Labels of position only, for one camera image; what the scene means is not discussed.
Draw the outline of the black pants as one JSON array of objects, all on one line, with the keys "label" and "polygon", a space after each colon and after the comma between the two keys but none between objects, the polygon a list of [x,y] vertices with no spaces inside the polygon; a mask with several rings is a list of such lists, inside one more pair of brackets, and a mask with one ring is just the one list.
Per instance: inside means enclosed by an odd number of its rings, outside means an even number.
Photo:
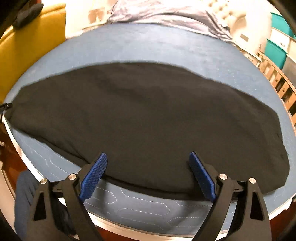
[{"label": "black pants", "polygon": [[5,116],[78,166],[105,153],[106,177],[125,187],[191,193],[191,152],[235,180],[255,178],[263,193],[290,171],[272,108],[176,66],[111,63],[51,76],[22,87]]}]

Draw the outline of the person's dark trouser legs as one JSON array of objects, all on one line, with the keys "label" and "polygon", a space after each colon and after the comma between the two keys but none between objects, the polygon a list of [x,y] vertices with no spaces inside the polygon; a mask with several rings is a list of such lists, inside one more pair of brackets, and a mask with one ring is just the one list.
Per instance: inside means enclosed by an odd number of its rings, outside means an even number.
[{"label": "person's dark trouser legs", "polygon": [[[15,222],[14,227],[16,234],[21,240],[25,240],[27,236],[27,223],[30,216],[30,206],[33,203],[34,195],[38,189],[39,182],[29,170],[21,172],[16,182],[16,199],[15,199]],[[67,235],[74,236],[76,230],[70,219],[69,213],[65,205],[58,202],[56,210],[58,217],[62,219],[58,223],[58,228]]]}]

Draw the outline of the blue quilted mattress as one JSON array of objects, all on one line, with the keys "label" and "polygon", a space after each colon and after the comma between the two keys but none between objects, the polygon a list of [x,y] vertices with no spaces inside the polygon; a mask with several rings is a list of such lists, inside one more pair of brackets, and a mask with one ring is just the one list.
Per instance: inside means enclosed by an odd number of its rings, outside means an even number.
[{"label": "blue quilted mattress", "polygon": [[153,61],[178,65],[228,84],[273,108],[280,119],[290,173],[285,185],[265,195],[269,218],[278,219],[295,196],[295,133],[283,102],[266,77],[235,47],[221,40],[160,25],[107,25],[60,44],[35,62],[5,97],[22,86],[84,65]]}]

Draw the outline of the wooden crib railing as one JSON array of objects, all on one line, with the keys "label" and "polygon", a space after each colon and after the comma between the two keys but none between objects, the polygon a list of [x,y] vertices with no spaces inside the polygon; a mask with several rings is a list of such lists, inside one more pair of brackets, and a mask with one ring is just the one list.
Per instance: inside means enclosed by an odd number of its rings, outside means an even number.
[{"label": "wooden crib railing", "polygon": [[295,87],[283,71],[262,52],[258,51],[257,56],[261,59],[257,68],[267,78],[274,90],[277,92],[295,128]]}]

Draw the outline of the white nightstand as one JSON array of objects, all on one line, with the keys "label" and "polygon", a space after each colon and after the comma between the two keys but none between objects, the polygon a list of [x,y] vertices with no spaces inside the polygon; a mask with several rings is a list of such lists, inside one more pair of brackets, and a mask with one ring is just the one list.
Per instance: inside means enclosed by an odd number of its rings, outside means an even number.
[{"label": "white nightstand", "polygon": [[260,63],[262,63],[262,59],[255,54],[249,53],[244,49],[240,49],[240,52],[249,60],[251,61],[255,67],[259,67]]}]

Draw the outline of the cream tufted headboard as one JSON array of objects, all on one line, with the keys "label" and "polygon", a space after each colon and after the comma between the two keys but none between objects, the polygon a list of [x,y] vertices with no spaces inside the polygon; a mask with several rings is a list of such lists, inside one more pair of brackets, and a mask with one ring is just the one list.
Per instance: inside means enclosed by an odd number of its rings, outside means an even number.
[{"label": "cream tufted headboard", "polygon": [[246,10],[244,1],[215,0],[208,1],[207,6],[217,18],[223,20],[231,35],[234,35],[241,27],[241,24],[245,22]]}]

